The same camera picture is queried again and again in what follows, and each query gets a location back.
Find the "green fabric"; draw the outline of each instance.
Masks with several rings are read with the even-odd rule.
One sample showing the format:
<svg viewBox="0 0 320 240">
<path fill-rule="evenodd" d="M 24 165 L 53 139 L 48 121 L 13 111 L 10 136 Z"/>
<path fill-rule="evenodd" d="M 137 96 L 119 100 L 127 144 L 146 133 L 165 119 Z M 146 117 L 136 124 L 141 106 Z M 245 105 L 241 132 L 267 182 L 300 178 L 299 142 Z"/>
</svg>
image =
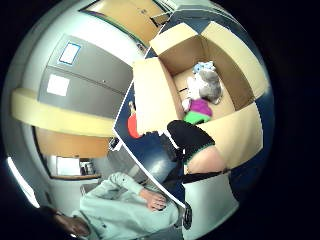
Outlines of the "green fabric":
<svg viewBox="0 0 320 240">
<path fill-rule="evenodd" d="M 211 120 L 211 117 L 205 114 L 189 111 L 183 120 L 191 124 L 197 124 L 201 121 L 208 122 Z"/>
<path fill-rule="evenodd" d="M 121 188 L 128 191 L 121 194 Z M 92 231 L 86 239 L 136 239 L 176 223 L 176 205 L 168 199 L 165 209 L 151 211 L 138 195 L 142 188 L 130 176 L 114 173 L 84 195 L 80 199 L 80 211 L 72 215 L 88 223 Z"/>
</svg>

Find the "cardboard box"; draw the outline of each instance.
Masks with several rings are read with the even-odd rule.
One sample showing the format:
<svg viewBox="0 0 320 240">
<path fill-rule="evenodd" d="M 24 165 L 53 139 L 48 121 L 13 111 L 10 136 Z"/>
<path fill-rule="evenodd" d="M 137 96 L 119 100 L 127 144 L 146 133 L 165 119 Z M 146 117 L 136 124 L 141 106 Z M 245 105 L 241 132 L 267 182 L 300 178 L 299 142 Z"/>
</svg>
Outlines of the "cardboard box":
<svg viewBox="0 0 320 240">
<path fill-rule="evenodd" d="M 187 77 L 193 76 L 192 68 L 199 61 L 213 60 L 224 87 L 223 98 L 218 105 L 209 104 L 213 118 L 199 127 L 218 138 L 217 148 L 230 166 L 260 151 L 262 127 L 254 100 L 266 90 L 268 81 L 245 43 L 228 29 L 211 22 L 201 34 L 185 23 L 178 24 L 157 35 L 150 45 L 157 57 L 140 60 L 133 66 L 140 134 L 164 130 L 170 121 L 183 119 L 181 101 L 186 95 Z M 241 124 L 247 126 L 246 132 L 238 134 Z M 235 148 L 237 142 L 243 141 L 241 134 L 248 143 Z"/>
</svg>

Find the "plush doll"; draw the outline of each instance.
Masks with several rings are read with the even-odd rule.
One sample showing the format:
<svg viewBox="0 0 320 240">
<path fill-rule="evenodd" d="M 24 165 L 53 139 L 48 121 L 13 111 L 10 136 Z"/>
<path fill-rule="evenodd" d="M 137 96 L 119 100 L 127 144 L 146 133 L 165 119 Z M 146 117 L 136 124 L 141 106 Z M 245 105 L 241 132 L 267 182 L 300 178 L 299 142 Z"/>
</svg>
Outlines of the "plush doll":
<svg viewBox="0 0 320 240">
<path fill-rule="evenodd" d="M 213 65 L 213 61 L 209 61 L 209 62 L 198 62 L 194 67 L 193 67 L 193 70 L 192 72 L 194 74 L 196 73 L 199 73 L 199 71 L 201 69 L 209 69 L 209 70 L 212 70 L 212 71 L 215 71 L 216 68 L 215 66 Z"/>
<path fill-rule="evenodd" d="M 212 110 L 208 101 L 218 104 L 222 98 L 218 74 L 214 70 L 202 68 L 195 73 L 194 78 L 187 78 L 187 86 L 187 97 L 182 101 L 183 109 L 187 112 L 184 121 L 191 124 L 210 121 Z"/>
</svg>

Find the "person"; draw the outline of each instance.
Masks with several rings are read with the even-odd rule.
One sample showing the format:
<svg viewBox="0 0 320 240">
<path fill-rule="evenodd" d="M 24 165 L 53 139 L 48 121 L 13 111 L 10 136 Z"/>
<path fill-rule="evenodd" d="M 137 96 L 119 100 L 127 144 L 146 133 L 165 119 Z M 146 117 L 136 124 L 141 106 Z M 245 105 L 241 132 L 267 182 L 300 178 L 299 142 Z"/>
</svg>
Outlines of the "person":
<svg viewBox="0 0 320 240">
<path fill-rule="evenodd" d="M 201 128 L 182 120 L 167 125 L 168 137 L 183 154 L 184 174 L 221 173 L 227 170 L 215 141 Z"/>
<path fill-rule="evenodd" d="M 137 239 L 168 228 L 178 220 L 175 203 L 151 185 L 143 187 L 124 173 L 113 173 L 80 199 L 68 217 L 47 206 L 54 222 L 83 239 Z"/>
</svg>

